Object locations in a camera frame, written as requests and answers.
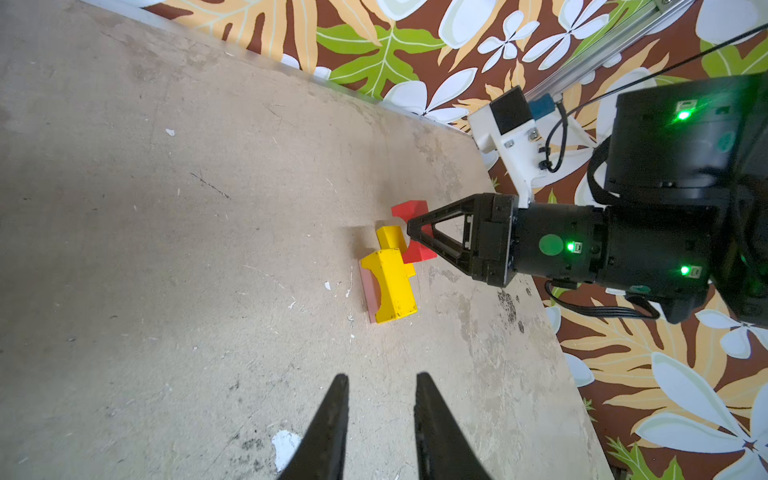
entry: floral backdrop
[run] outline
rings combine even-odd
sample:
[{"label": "floral backdrop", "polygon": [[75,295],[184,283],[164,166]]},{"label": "floral backdrop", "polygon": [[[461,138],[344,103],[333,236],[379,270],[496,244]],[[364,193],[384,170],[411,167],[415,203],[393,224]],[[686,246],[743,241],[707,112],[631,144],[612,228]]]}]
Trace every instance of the floral backdrop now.
[{"label": "floral backdrop", "polygon": [[[652,0],[125,1],[469,132],[468,114],[514,86],[533,88]],[[688,0],[571,86],[565,107],[766,22],[767,0]],[[761,32],[631,89],[766,69]],[[563,167],[534,182],[537,201],[595,204],[586,163],[615,115],[612,96],[571,117]],[[542,118],[539,130],[556,120]],[[485,159],[497,191],[514,193],[498,156]],[[604,175],[603,166],[596,176]],[[631,306],[624,292],[597,286],[556,294]],[[544,303],[610,463],[635,479],[768,478],[768,330],[734,319],[714,288],[680,325],[588,318]]]}]

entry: black cable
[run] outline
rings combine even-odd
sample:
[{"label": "black cable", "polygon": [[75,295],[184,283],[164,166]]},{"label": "black cable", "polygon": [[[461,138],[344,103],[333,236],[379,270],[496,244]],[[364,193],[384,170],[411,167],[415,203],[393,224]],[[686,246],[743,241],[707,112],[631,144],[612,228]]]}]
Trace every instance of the black cable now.
[{"label": "black cable", "polygon": [[642,296],[627,295],[625,298],[630,303],[639,306],[640,308],[647,310],[650,315],[645,315],[635,309],[627,308],[626,306],[582,306],[574,305],[573,303],[564,302],[560,300],[552,293],[552,280],[547,280],[544,284],[544,290],[552,298],[552,301],[557,303],[563,308],[567,308],[571,312],[576,312],[579,315],[584,316],[596,316],[600,318],[639,318],[645,320],[656,320],[661,315],[659,312]]},{"label": "black cable", "polygon": [[552,140],[552,136],[554,135],[554,131],[557,130],[557,127],[553,128],[552,131],[549,132],[549,136],[547,137],[547,148],[545,150],[546,158],[541,164],[542,167],[546,167],[547,170],[549,170],[549,172],[552,174],[560,170],[560,166],[563,164],[563,159],[565,158],[565,145],[568,140],[568,113],[565,111],[565,105],[563,105],[562,100],[560,100],[555,105],[558,107],[558,111],[560,112],[560,122],[563,124],[563,137],[560,143],[560,155],[558,157],[558,164],[553,168],[552,162],[549,161],[549,144]]},{"label": "black cable", "polygon": [[[606,97],[607,97],[607,96],[609,96],[609,95],[613,95],[613,94],[614,94],[614,93],[616,93],[616,92],[622,91],[622,90],[624,90],[624,89],[626,89],[626,88],[632,87],[632,86],[634,86],[634,85],[637,85],[637,84],[639,84],[639,83],[642,83],[642,82],[644,82],[644,81],[646,81],[646,80],[649,80],[649,79],[651,79],[651,78],[657,77],[657,76],[659,76],[659,75],[661,75],[661,74],[665,74],[665,73],[667,73],[667,72],[668,72],[668,71],[670,71],[670,70],[674,70],[674,69],[675,69],[675,68],[677,68],[677,67],[681,67],[681,66],[685,65],[686,63],[690,63],[690,62],[692,62],[692,61],[694,61],[694,60],[696,60],[696,59],[698,59],[698,58],[701,58],[701,57],[703,57],[704,55],[709,55],[709,54],[710,54],[710,53],[712,53],[713,51],[717,51],[717,50],[720,50],[722,47],[726,47],[726,46],[728,46],[728,45],[730,45],[730,44],[734,43],[735,41],[739,41],[739,40],[741,40],[742,38],[746,38],[746,37],[749,37],[750,35],[755,35],[756,33],[760,33],[762,30],[765,30],[766,28],[768,28],[768,23],[764,23],[764,24],[762,24],[762,25],[761,25],[761,26],[759,26],[759,27],[753,28],[752,30],[749,30],[749,31],[745,31],[743,34],[741,34],[741,35],[737,35],[737,36],[735,36],[735,37],[731,38],[730,40],[726,40],[726,41],[724,41],[723,43],[719,43],[719,44],[717,44],[717,45],[714,45],[712,48],[708,48],[707,50],[705,50],[705,51],[702,51],[701,53],[698,53],[698,54],[694,55],[693,57],[689,57],[689,58],[686,58],[686,59],[685,59],[685,60],[683,60],[683,61],[679,61],[679,62],[677,62],[675,65],[672,65],[671,67],[666,67],[666,68],[663,68],[662,70],[659,70],[659,71],[657,71],[656,73],[653,73],[653,74],[650,74],[650,75],[646,75],[645,77],[642,77],[640,80],[632,81],[632,82],[630,82],[630,83],[628,83],[628,84],[626,84],[626,85],[623,85],[623,86],[621,86],[621,87],[619,87],[619,88],[614,88],[613,90],[611,90],[611,91],[608,91],[608,92],[605,92],[605,93],[604,93],[604,94],[602,94],[602,95],[598,95],[597,97],[595,97],[595,98],[592,98],[591,100],[589,100],[589,101],[586,101],[586,102],[584,102],[583,104],[580,104],[580,105],[578,105],[578,106],[577,106],[576,108],[574,108],[573,110],[569,111],[569,112],[567,113],[567,115],[566,115],[566,118],[568,118],[568,116],[570,116],[570,115],[572,115],[573,113],[575,113],[576,111],[578,111],[580,108],[584,108],[584,107],[586,107],[587,105],[589,105],[589,104],[593,104],[593,103],[594,103],[594,102],[596,102],[596,101],[602,100],[603,98],[606,98]],[[557,128],[558,128],[558,127],[559,127],[559,126],[560,126],[562,123],[563,123],[563,119],[561,118],[560,120],[558,120],[558,122],[557,122],[556,124],[554,124],[554,127],[552,128],[552,132],[554,132],[555,130],[557,130]],[[551,138],[552,138],[552,134],[550,133],[550,135],[547,137],[547,141],[546,141],[546,143],[545,143],[545,145],[544,145],[544,148],[545,148],[545,152],[547,152],[547,155],[548,155],[548,152],[549,152],[549,143],[550,143],[550,140],[551,140]]]}]

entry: yellow block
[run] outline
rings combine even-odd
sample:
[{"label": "yellow block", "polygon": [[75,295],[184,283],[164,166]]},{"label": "yellow block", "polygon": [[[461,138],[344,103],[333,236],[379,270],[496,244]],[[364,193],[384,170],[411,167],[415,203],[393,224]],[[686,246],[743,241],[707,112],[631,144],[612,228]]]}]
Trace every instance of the yellow block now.
[{"label": "yellow block", "polygon": [[[379,281],[381,306],[376,312],[376,323],[401,319],[419,311],[400,250],[390,248],[373,252],[360,260],[360,266],[370,270]],[[372,308],[376,308],[376,302],[372,304],[369,300],[368,309]]]},{"label": "yellow block", "polygon": [[[376,231],[376,236],[379,238],[379,245],[384,250],[397,248],[400,250],[400,255],[402,255],[402,252],[408,249],[406,238],[402,235],[402,228],[397,225],[379,228]],[[413,263],[405,263],[405,266],[408,277],[416,276],[416,268],[414,268]]]}]

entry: green circular sticker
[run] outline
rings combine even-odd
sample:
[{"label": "green circular sticker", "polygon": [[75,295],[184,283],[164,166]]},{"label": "green circular sticker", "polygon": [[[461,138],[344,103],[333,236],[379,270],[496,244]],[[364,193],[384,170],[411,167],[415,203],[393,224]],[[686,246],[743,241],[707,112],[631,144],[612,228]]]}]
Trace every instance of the green circular sticker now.
[{"label": "green circular sticker", "polygon": [[541,250],[544,255],[554,257],[563,251],[563,239],[554,233],[544,235],[541,240],[538,241],[538,249]]},{"label": "green circular sticker", "polygon": [[645,285],[633,285],[629,287],[629,291],[635,292],[635,293],[649,293],[650,287]]}]

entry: red block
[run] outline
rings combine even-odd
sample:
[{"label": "red block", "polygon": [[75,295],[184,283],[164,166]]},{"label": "red block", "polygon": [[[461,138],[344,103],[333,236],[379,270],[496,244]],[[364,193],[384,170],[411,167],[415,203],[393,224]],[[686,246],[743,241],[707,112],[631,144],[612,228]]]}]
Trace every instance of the red block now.
[{"label": "red block", "polygon": [[[404,204],[392,207],[392,216],[402,218],[406,224],[408,223],[408,220],[411,220],[413,217],[418,217],[419,215],[427,214],[428,212],[429,207],[427,207],[426,200],[410,200]],[[432,237],[431,225],[425,225],[422,230]],[[408,250],[402,254],[402,261],[403,263],[417,263],[423,262],[424,260],[431,260],[436,257],[437,253],[424,247],[419,242],[411,240],[408,244]]]}]

